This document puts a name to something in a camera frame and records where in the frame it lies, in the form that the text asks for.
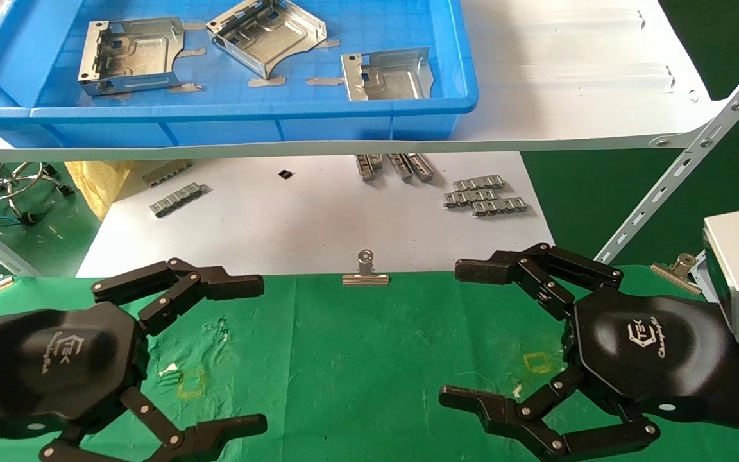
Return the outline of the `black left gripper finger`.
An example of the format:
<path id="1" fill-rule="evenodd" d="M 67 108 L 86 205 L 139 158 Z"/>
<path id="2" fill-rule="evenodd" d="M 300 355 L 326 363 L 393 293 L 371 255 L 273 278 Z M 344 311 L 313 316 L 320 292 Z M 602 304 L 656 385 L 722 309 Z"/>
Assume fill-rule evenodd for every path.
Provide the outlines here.
<path id="1" fill-rule="evenodd" d="M 234 300 L 264 294 L 260 275 L 229 275 L 222 266 L 193 266 L 181 259 L 149 266 L 97 281 L 95 302 L 123 306 L 155 295 L 138 313 L 138 324 L 148 336 L 157 336 L 203 299 Z"/>

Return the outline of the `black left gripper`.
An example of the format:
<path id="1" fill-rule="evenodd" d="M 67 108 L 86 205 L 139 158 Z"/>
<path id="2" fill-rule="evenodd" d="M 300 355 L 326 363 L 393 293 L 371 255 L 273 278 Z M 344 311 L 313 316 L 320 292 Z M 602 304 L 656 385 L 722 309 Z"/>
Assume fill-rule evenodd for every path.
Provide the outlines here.
<path id="1" fill-rule="evenodd" d="M 0 315 L 0 439 L 64 430 L 41 461 L 119 461 L 80 442 L 126 407 L 160 441 L 147 461 L 216 461 L 229 441 L 267 431 L 262 413 L 177 429 L 137 388 L 148 362 L 146 334 L 111 302 Z"/>

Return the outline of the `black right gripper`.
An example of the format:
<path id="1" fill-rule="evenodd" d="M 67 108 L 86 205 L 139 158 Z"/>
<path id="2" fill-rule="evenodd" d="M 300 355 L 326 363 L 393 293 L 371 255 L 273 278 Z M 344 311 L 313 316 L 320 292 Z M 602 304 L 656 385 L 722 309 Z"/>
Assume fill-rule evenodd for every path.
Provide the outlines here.
<path id="1" fill-rule="evenodd" d="M 486 260 L 460 259 L 455 278 L 516 284 L 553 318 L 567 321 L 574 366 L 524 402 L 457 386 L 439 391 L 441 406 L 475 413 L 484 432 L 520 442 L 540 461 L 644 450 L 661 433 L 642 413 L 675 422 L 733 421 L 733 395 L 724 375 L 733 337 L 709 302 L 621 293 L 614 290 L 624 278 L 621 270 L 548 243 L 495 251 Z M 575 302 L 556 280 L 597 291 Z M 619 415 L 620 423 L 555 432 L 543 418 L 578 389 L 605 412 Z"/>

